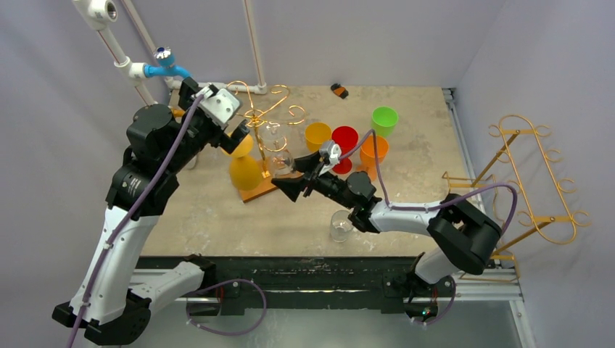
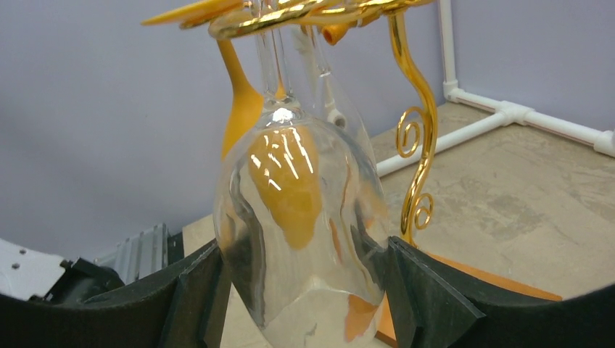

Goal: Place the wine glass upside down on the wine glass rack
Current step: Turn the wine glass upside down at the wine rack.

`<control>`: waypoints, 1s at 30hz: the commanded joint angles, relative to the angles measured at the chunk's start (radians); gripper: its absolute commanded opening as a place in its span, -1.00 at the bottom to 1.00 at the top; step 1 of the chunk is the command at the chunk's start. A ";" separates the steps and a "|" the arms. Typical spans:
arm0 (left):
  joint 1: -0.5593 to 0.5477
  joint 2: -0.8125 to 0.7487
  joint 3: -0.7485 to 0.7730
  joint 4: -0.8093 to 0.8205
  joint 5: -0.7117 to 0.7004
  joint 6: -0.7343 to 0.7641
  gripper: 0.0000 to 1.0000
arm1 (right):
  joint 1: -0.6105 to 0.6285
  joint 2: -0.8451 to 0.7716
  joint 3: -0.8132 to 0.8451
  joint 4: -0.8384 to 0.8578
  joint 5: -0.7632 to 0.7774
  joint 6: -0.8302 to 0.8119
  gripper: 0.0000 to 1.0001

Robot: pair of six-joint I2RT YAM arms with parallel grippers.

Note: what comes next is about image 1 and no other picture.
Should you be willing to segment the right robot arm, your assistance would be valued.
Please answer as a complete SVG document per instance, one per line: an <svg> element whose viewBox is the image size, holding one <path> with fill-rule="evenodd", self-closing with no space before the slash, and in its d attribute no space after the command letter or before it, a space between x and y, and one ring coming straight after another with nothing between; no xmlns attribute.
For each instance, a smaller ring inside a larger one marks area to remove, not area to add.
<svg viewBox="0 0 615 348"><path fill-rule="evenodd" d="M503 235L495 221L458 194L431 203L387 204L365 171L342 179L325 171L316 153L299 158L295 167L300 176L272 180L293 202L315 191L349 209L348 220L361 232L415 233L435 241L436 248L421 255L407 276L417 295L458 271L482 274Z"/></svg>

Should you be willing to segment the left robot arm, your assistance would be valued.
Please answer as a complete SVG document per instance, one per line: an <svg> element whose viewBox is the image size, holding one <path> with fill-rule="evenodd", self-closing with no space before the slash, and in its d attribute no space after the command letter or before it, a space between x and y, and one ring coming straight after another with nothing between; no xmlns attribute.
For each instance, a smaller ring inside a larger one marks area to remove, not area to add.
<svg viewBox="0 0 615 348"><path fill-rule="evenodd" d="M226 131L242 107L227 88L200 87L186 78L178 104L181 119L163 104L135 112L123 163L107 192L91 264L74 297L53 310L55 321L72 334L82 331L93 347L132 344L152 316L177 298L190 293L206 297L215 290L215 264L195 254L156 278L131 284L144 244L179 186L179 172L206 146L232 152L249 133L245 121L232 133Z"/></svg>

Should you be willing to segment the ribbed clear wine glass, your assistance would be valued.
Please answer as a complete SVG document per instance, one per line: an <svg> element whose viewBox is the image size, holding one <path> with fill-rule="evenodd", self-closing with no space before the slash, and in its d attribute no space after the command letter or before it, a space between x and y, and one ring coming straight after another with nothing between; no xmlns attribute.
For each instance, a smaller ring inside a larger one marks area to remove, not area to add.
<svg viewBox="0 0 615 348"><path fill-rule="evenodd" d="M260 128L260 138L267 155L267 165L274 178L293 173L294 158L290 152L290 130L285 124L267 122Z"/></svg>

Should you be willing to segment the red plastic goblet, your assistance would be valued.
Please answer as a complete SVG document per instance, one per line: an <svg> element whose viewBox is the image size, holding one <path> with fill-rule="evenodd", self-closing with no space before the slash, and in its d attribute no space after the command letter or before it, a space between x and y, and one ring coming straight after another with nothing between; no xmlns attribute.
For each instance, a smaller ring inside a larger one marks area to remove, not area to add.
<svg viewBox="0 0 615 348"><path fill-rule="evenodd" d="M343 125L333 131L331 139L340 146L342 154L347 154L357 145L359 135L354 128ZM347 157L342 159L340 163L333 168L333 171L336 174L346 174L350 172L352 168L352 161L349 157Z"/></svg>

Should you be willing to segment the yellow plastic goblet front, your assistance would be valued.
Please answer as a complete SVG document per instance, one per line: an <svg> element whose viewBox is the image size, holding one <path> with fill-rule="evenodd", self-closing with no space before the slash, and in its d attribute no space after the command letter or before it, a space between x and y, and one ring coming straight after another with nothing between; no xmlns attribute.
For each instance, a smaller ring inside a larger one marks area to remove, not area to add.
<svg viewBox="0 0 615 348"><path fill-rule="evenodd" d="M254 146L251 135L247 135L232 152L222 149L222 153L231 158L228 174L233 186L242 191L255 189L262 181L261 166L250 155Z"/></svg>

